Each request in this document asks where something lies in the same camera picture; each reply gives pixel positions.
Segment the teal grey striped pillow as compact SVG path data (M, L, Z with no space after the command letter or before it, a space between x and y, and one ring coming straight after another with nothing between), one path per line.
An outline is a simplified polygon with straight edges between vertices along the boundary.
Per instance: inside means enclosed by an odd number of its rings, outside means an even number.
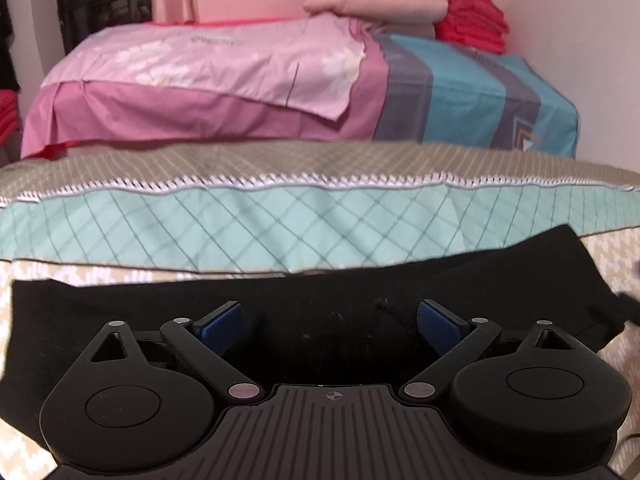
M522 58L418 37L374 39L388 64L374 140L575 156L575 105Z

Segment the pink floral pillow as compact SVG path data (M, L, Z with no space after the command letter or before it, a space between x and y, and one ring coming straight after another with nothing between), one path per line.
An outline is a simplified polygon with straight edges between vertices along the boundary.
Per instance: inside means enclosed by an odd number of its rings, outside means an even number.
M332 14L111 27L44 78L21 154L73 141L369 141L387 81L380 46L358 21Z

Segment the red clothes pile left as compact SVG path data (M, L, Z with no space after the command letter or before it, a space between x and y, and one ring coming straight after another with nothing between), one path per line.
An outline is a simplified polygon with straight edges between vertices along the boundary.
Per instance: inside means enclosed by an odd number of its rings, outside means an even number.
M20 128L20 109L17 93L13 90L0 90L0 144L5 144Z

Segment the red fleece blanket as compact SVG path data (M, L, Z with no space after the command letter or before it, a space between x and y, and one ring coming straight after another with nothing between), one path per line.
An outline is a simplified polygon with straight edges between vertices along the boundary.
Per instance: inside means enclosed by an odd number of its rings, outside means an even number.
M65 142L60 144L48 144L39 150L27 154L24 159L57 160L70 156L85 155L99 151L101 147L94 142Z

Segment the black pants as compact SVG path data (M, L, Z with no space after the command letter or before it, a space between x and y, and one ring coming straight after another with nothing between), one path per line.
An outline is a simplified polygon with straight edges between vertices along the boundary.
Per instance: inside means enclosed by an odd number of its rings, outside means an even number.
M416 330L433 299L462 318L484 316L518 340L549 320L592 350L637 322L639 303L605 283L568 226L520 244L441 259L286 278L74 287L15 282L1 382L1 417L38 439L44 399L107 322L157 330L229 300L258 315L262 336L232 354L259 385L399 385L434 356Z

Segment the folded red cloth stack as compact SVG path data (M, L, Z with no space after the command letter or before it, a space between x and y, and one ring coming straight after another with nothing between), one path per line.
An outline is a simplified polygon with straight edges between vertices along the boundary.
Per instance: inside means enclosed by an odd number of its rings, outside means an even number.
M510 27L492 0L447 0L445 17L434 25L437 39L493 54L506 53Z

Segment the folded beige blanket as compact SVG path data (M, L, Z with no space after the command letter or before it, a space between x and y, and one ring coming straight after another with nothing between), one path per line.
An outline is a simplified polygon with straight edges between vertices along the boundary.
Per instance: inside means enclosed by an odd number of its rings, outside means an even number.
M448 0L305 0L303 9L358 18L374 32L433 39L435 24L446 18Z

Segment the patterned beige teal bedsheet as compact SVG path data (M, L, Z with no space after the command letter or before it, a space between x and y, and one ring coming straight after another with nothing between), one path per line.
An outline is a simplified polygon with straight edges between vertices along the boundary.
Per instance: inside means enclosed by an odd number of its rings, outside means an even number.
M639 289L639 177L544 153L277 141L107 150L1 171L1 335L17 280L114 285L392 264L566 224Z

